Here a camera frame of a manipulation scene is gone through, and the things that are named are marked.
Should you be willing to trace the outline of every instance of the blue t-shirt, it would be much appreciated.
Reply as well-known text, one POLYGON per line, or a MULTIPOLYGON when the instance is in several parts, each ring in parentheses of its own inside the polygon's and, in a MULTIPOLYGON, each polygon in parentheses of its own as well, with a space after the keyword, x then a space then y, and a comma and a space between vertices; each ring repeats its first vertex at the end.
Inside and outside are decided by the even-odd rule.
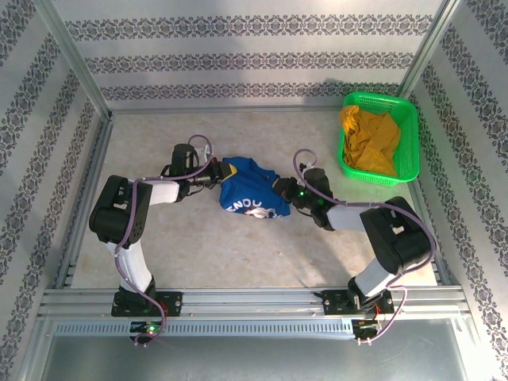
POLYGON ((259 167, 248 157, 225 157, 222 161, 237 169, 235 175, 222 182, 222 208, 258 218, 290 215, 289 203, 273 191, 272 184, 278 178, 275 171, 259 167))

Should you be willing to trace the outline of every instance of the green basket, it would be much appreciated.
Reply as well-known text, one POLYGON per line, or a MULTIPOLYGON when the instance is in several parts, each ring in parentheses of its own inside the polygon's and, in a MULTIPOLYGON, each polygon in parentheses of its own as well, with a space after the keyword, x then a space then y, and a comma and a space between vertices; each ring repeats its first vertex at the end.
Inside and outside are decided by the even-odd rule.
POLYGON ((417 178, 420 172, 420 154, 418 149, 418 113, 407 100, 372 93, 350 93, 344 99, 344 107, 358 105, 362 110, 373 114, 389 113, 401 130, 400 142, 395 149, 394 163, 398 177, 361 171, 349 167, 343 159, 344 128, 341 128, 339 152, 337 158, 346 177, 368 181, 392 187, 417 178))

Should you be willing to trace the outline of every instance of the purple cable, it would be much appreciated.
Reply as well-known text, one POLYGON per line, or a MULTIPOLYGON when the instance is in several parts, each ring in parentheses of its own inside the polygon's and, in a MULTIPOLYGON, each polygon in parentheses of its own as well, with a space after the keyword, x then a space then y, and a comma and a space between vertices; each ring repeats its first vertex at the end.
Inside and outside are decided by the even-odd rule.
POLYGON ((388 290, 392 289, 392 288, 403 288, 404 289, 404 297, 402 298, 402 301, 401 301, 400 305, 398 306, 398 309, 395 311, 393 317, 390 319, 387 326, 385 328, 381 329, 375 337, 370 339, 370 341, 374 341, 374 339, 377 339, 378 337, 382 336, 391 327, 395 318, 400 313, 402 307, 404 306, 404 303, 406 302, 407 289, 404 286, 392 286, 391 287, 391 285, 393 283, 397 282, 399 279, 401 279, 405 274, 409 274, 410 272, 420 270, 421 268, 423 268, 424 266, 429 264, 436 253, 436 241, 434 240, 434 237, 433 237, 432 233, 430 232, 429 228, 427 228, 427 226, 425 226, 425 224, 418 217, 415 217, 410 212, 408 212, 402 208, 399 208, 398 206, 386 204, 384 202, 346 202, 346 201, 336 200, 335 198, 331 198, 331 197, 327 196, 326 194, 320 192, 316 188, 312 187, 304 179, 302 172, 298 169, 298 164, 297 164, 296 159, 297 159, 298 155, 302 152, 308 152, 309 154, 311 154, 314 157, 314 163, 316 163, 318 161, 318 158, 317 158, 318 156, 316 155, 316 153, 314 151, 307 149, 307 148, 299 149, 293 155, 293 167, 294 167, 294 170, 296 171, 296 175, 298 176, 300 181, 302 181, 305 184, 305 186, 307 188, 309 188, 311 191, 313 191, 315 194, 317 194, 318 196, 320 196, 320 197, 324 198, 325 200, 332 202, 336 205, 359 206, 359 207, 374 206, 374 207, 383 207, 383 208, 388 208, 388 209, 394 210, 395 212, 398 212, 398 213, 408 217, 411 221, 416 223, 421 228, 421 230, 423 230, 423 233, 425 233, 427 238, 429 238, 429 242, 430 242, 429 256, 423 262, 421 262, 419 265, 408 268, 406 271, 401 272, 399 275, 395 276, 395 278, 393 278, 390 282, 387 283, 388 290))
POLYGON ((164 313, 164 310, 163 310, 162 306, 155 299, 150 298, 142 290, 137 288, 137 286, 129 280, 129 277, 124 273, 123 269, 121 268, 120 260, 118 259, 118 253, 120 252, 121 247, 125 244, 125 242, 127 242, 127 240, 129 239, 130 233, 133 230, 134 217, 136 216, 137 184, 138 183, 142 183, 144 181, 174 181, 174 180, 184 180, 184 179, 189 179, 191 177, 199 175, 201 172, 203 172, 206 169, 206 167, 208 167, 208 164, 210 164, 210 161, 212 160, 212 158, 214 156, 214 149, 212 148, 212 144, 211 144, 210 140, 207 137, 205 137, 204 135, 199 135, 199 134, 198 135, 193 135, 192 137, 189 138, 189 141, 187 143, 190 144, 191 141, 194 138, 197 138, 197 137, 200 137, 200 138, 204 139, 206 141, 206 144, 208 144, 208 146, 210 147, 210 155, 209 155, 208 159, 206 160, 205 165, 203 165, 200 169, 198 169, 197 171, 195 171, 193 173, 190 173, 189 175, 175 176, 175 177, 163 177, 163 176, 144 177, 144 178, 136 179, 133 182, 133 196, 132 196, 132 201, 131 201, 131 206, 130 206, 131 209, 130 209, 130 215, 129 215, 129 223, 127 224, 127 228, 125 229, 124 237, 121 239, 121 241, 114 248, 114 264, 116 265, 117 270, 120 273, 121 278, 123 280, 125 280, 125 282, 129 286, 131 286, 132 289, 135 290, 139 295, 141 295, 143 298, 145 298, 151 304, 153 304, 155 307, 157 307, 157 309, 160 312, 160 316, 161 316, 161 322, 160 322, 159 332, 157 332, 156 335, 151 335, 151 334, 147 334, 147 333, 140 333, 139 335, 137 335, 134 338, 134 344, 135 345, 138 344, 137 341, 139 340, 140 337, 151 337, 154 340, 151 340, 147 344, 144 344, 144 347, 148 347, 149 343, 152 343, 153 341, 155 341, 155 339, 157 337, 159 337, 162 332, 164 332, 164 330, 166 329, 166 325, 167 325, 166 314, 164 313))

